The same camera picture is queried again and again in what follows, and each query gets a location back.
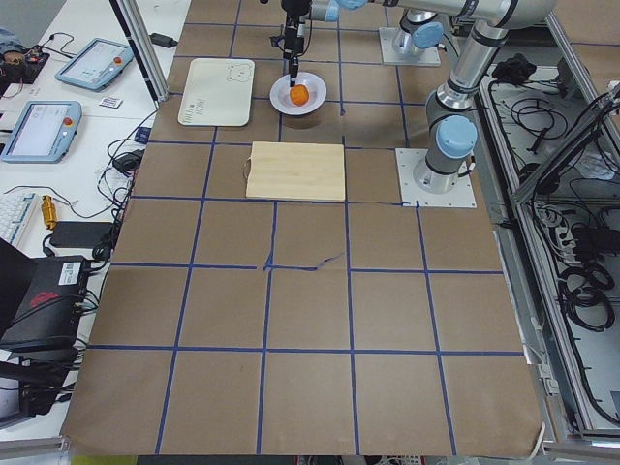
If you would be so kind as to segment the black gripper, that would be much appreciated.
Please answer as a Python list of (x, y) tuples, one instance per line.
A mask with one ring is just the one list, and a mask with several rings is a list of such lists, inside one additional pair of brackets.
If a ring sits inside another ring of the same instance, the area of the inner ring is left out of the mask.
[(296, 86), (298, 75), (298, 56), (303, 52), (303, 34), (300, 32), (302, 20), (310, 13), (309, 0), (281, 0), (280, 6), (286, 13), (286, 20), (279, 35), (271, 36), (271, 46), (279, 48), (284, 59), (289, 59), (290, 87)]

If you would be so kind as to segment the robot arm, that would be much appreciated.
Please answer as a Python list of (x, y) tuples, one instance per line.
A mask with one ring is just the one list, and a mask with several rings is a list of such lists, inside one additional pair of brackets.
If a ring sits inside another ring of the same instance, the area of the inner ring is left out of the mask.
[(385, 1), (386, 7), (428, 11), (475, 21), (447, 81), (426, 102), (430, 144), (413, 170), (424, 191), (443, 195), (453, 189), (465, 158), (478, 139), (476, 125), (465, 115), (473, 106), (481, 78), (506, 42), (508, 33), (545, 19), (554, 1)]

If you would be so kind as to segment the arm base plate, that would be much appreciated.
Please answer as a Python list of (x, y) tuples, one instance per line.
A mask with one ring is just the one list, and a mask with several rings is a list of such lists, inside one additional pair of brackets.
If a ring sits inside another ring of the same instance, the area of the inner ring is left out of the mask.
[(401, 28), (379, 29), (382, 60), (386, 65), (439, 67), (441, 58), (437, 44), (443, 37), (443, 27), (427, 24), (413, 33)]
[(476, 208), (465, 160), (453, 174), (439, 174), (426, 164), (426, 149), (396, 148), (401, 202), (409, 207)]

